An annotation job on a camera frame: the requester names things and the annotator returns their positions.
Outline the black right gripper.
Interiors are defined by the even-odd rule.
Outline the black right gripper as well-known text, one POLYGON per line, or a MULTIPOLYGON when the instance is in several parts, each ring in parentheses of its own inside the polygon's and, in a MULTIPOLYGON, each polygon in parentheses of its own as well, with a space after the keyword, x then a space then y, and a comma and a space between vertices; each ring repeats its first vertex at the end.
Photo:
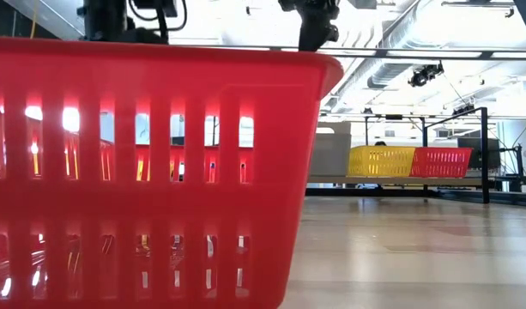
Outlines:
MULTIPOLYGON (((278 0, 283 11, 315 11, 338 13, 337 0, 278 0)), ((328 41, 339 39, 337 26, 330 21, 329 15, 302 15, 299 30, 299 49, 301 51, 317 51, 328 41)))

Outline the white plastic basket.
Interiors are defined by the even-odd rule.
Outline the white plastic basket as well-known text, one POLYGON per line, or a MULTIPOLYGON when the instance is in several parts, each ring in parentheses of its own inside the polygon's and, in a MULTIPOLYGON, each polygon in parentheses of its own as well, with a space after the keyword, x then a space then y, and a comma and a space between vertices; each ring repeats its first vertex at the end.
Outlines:
POLYGON ((309 175, 347 175, 351 136, 347 134, 316 134, 311 154, 309 175))

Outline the yellow slotted plastic basket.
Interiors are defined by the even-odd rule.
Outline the yellow slotted plastic basket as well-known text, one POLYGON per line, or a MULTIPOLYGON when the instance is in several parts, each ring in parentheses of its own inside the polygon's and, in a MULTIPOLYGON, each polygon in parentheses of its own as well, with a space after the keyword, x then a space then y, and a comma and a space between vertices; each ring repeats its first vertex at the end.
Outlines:
MULTIPOLYGON (((65 174, 70 179, 79 179, 78 147, 74 143, 67 143, 64 147, 65 174)), ((37 142, 30 146, 30 160, 34 177, 41 176, 41 148, 37 142)))
MULTIPOLYGON (((110 154, 103 154, 100 158, 101 176, 105 181, 113 180, 115 176, 115 163, 110 154)), ((169 162, 170 180, 172 182, 183 182, 185 176, 185 163, 177 157, 171 157, 169 162)), ((205 180, 209 183, 216 181, 217 171, 216 162, 208 161, 205 164, 205 180)), ((136 180, 151 180, 151 163, 147 154, 140 154, 136 157, 136 180)))
POLYGON ((358 146, 350 149, 348 173, 352 177, 408 177, 415 147, 358 146))

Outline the red slotted plastic basket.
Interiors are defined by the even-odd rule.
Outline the red slotted plastic basket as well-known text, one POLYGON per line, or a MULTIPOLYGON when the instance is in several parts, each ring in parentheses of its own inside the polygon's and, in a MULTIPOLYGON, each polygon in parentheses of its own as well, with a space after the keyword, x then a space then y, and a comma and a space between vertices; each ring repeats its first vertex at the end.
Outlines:
POLYGON ((0 37, 0 309, 277 309, 341 78, 310 52, 0 37))
POLYGON ((471 154, 471 148, 416 148, 410 177, 464 178, 471 154))

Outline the dark gray monitor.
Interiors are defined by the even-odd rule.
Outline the dark gray monitor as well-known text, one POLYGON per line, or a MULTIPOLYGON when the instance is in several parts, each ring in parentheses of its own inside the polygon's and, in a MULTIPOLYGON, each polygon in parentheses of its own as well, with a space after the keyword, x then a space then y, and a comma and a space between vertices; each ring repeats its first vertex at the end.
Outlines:
MULTIPOLYGON (((457 146, 459 148, 471 148, 471 155, 469 159, 469 169, 482 169, 481 158, 481 140, 477 137, 460 137, 457 139, 457 146)), ((487 139, 487 167, 490 170, 498 169, 501 166, 499 153, 499 140, 487 139)))

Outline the black background robot stand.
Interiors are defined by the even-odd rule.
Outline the black background robot stand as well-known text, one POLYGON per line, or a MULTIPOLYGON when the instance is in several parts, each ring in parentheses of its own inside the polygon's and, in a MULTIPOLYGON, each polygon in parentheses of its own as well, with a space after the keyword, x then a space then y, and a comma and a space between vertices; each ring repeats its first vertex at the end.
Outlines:
POLYGON ((511 148, 500 148, 501 154, 514 155, 516 163, 512 168, 512 172, 508 173, 505 167, 505 172, 499 177, 500 180, 509 183, 508 192, 522 192, 523 186, 526 185, 526 175, 523 169, 523 151, 522 145, 518 144, 511 148))

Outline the gray ceiling air duct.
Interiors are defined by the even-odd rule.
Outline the gray ceiling air duct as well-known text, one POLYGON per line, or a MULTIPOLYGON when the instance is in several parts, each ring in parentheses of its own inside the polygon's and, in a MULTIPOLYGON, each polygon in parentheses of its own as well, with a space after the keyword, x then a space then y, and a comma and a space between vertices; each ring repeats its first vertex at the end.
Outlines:
MULTIPOLYGON (((407 11, 385 29, 378 41, 372 41, 370 46, 387 49, 430 49, 444 46, 442 39, 424 33, 424 28, 433 21, 432 13, 437 9, 439 9, 438 0, 413 0, 407 11)), ((367 87, 367 79, 385 63, 392 62, 376 58, 353 61, 354 68, 347 71, 339 88, 325 101, 321 109, 325 112, 337 112, 365 104, 368 101, 363 96, 366 88, 371 92, 383 89, 367 87)))
POLYGON ((367 87, 372 89, 382 89, 401 75, 405 70, 412 67, 412 64, 385 63, 378 67, 377 71, 367 79, 367 87))

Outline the gray horizontal frame bar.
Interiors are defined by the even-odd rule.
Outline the gray horizontal frame bar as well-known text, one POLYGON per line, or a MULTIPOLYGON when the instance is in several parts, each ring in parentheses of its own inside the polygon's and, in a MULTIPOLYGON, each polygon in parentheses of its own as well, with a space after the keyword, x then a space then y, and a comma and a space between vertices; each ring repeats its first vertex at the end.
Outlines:
MULTIPOLYGON (((294 46, 278 45, 172 45, 172 47, 190 49, 266 51, 266 52, 299 52, 294 46)), ((519 49, 387 49, 358 47, 322 47, 312 54, 333 58, 376 58, 405 60, 458 60, 458 61, 526 61, 526 50, 519 49)))

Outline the black aluminium table frame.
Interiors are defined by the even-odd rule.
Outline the black aluminium table frame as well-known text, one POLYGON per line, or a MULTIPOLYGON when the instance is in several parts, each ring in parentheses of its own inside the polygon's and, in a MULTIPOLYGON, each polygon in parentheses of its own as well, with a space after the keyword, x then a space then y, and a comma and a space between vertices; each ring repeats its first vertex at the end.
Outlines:
MULTIPOLYGON (((307 197, 420 197, 467 203, 484 202, 481 191, 462 190, 307 188, 305 195, 307 197)), ((526 193, 490 191, 487 197, 489 203, 526 207, 526 193)))

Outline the black frame wooden shelf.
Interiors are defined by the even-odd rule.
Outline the black frame wooden shelf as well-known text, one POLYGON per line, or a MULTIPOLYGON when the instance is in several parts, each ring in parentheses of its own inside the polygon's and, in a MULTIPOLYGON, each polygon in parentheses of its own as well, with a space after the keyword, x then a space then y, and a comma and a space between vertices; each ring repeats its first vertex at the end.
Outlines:
MULTIPOLYGON (((481 189, 481 192, 483 193, 484 202, 483 203, 489 203, 488 202, 488 193, 490 192, 490 185, 489 185, 489 168, 487 167, 487 139, 488 139, 488 113, 486 107, 478 107, 474 109, 473 113, 479 113, 480 115, 476 115, 477 120, 480 122, 480 140, 481 140, 481 158, 482 158, 482 169, 481 176, 476 180, 475 188, 481 189)), ((439 120, 435 115, 429 115, 429 116, 422 116, 422 115, 401 115, 401 114, 369 114, 369 113, 363 113, 360 114, 360 117, 364 119, 365 124, 365 139, 366 139, 366 145, 369 144, 369 120, 372 118, 375 119, 382 119, 382 120, 388 120, 388 121, 400 121, 400 120, 414 120, 418 119, 420 121, 420 131, 422 134, 422 146, 427 147, 429 143, 429 130, 433 126, 437 126, 439 124, 445 124, 448 122, 452 122, 455 119, 460 119, 461 117, 467 116, 467 115, 459 115, 459 116, 451 116, 449 118, 442 118, 439 120)), ((429 189, 428 184, 423 184, 423 190, 429 189)))

